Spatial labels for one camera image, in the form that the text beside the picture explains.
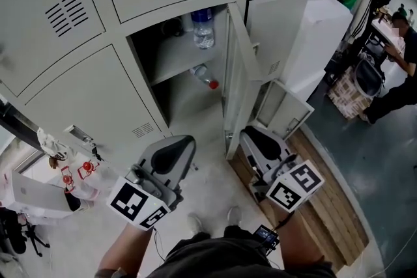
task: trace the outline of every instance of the white floor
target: white floor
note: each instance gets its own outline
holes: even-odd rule
[[[239,205],[243,210],[242,228],[254,232],[260,224],[270,227],[266,217],[224,160],[221,145],[211,145],[204,152],[199,152],[194,163],[195,166],[181,183],[184,201],[156,225],[161,236],[161,239],[157,239],[158,250],[163,257],[179,240],[190,237],[186,224],[186,216],[190,212],[201,217],[214,237],[222,235],[227,211],[234,205]],[[30,278],[93,277],[102,255],[124,226],[121,218],[99,203],[86,212],[62,220],[58,226],[39,227],[51,244],[51,251],[41,247],[44,256],[39,258],[32,245],[27,244],[26,253],[20,256],[21,263]],[[279,250],[272,253],[270,258],[283,266]],[[160,264],[152,239],[139,277],[146,277]]]

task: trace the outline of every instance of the chair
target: chair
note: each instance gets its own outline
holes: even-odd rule
[[[44,243],[35,232],[35,227],[29,222],[21,225],[18,221],[18,214],[15,211],[2,209],[0,211],[0,221],[3,226],[5,236],[9,239],[10,244],[13,250],[17,254],[23,254],[26,251],[26,241],[30,239],[35,249],[36,254],[39,257],[42,257],[42,253],[38,251],[36,242],[43,245],[45,248],[50,248],[51,246],[48,243]]]

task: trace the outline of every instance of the black shirt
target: black shirt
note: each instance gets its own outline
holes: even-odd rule
[[[406,32],[404,42],[404,60],[409,64],[417,64],[417,32],[412,27]],[[417,84],[416,74],[414,73],[413,77],[408,76],[407,81]]]
[[[271,268],[259,246],[253,240],[230,238],[186,245],[170,254],[148,278],[336,278],[328,262],[297,270]],[[113,273],[103,270],[96,278],[110,278]]]

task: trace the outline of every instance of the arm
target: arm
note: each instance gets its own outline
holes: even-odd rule
[[[385,51],[392,56],[399,67],[406,71],[409,76],[414,76],[416,71],[416,65],[414,63],[407,63],[393,46],[386,46]]]
[[[136,277],[151,236],[152,229],[145,232],[128,223],[104,255],[98,269],[117,271],[122,268],[128,275]]]
[[[270,202],[274,208],[274,214],[277,221],[283,221],[288,213],[282,210],[278,205]],[[319,247],[308,234],[304,222],[299,212],[290,218],[290,220],[278,229],[280,236],[281,253],[286,270],[310,266],[323,259]]]

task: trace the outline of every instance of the person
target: person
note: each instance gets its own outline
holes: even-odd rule
[[[370,124],[374,124],[393,110],[401,109],[405,105],[417,104],[417,77],[415,76],[417,33],[410,27],[406,17],[399,12],[393,14],[392,25],[398,29],[399,36],[404,38],[404,59],[394,46],[386,46],[385,51],[408,76],[402,85],[390,89],[382,98],[374,98],[372,104],[362,114],[359,114],[362,120]]]
[[[278,207],[275,212],[277,221],[288,217],[288,213]],[[331,263],[324,261],[298,212],[278,229],[285,270],[272,268],[262,243],[240,228],[242,212],[239,207],[231,208],[227,219],[229,226],[223,238],[211,239],[199,218],[190,214],[188,224],[193,237],[180,241],[148,278],[336,277]],[[128,224],[104,255],[95,277],[137,277],[151,236],[152,230],[144,232]]]
[[[410,24],[410,27],[413,27],[414,26],[415,20],[412,18],[413,15],[414,15],[414,11],[410,8],[410,16],[408,18],[408,22]]]
[[[401,4],[397,10],[404,18],[407,17],[407,11],[404,8],[404,4]]]

